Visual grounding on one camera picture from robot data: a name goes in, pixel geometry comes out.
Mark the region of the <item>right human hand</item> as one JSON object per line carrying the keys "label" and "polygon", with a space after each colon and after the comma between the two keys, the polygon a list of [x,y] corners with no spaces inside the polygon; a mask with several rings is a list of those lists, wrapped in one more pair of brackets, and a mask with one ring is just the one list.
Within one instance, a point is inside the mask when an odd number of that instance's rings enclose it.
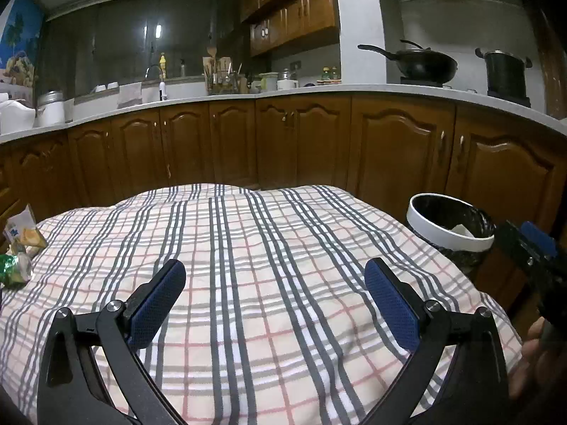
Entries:
{"label": "right human hand", "polygon": [[566,341],[544,336],[549,321],[540,317],[529,328],[521,359],[509,373],[509,397],[518,398],[529,385],[551,387],[566,370]]}

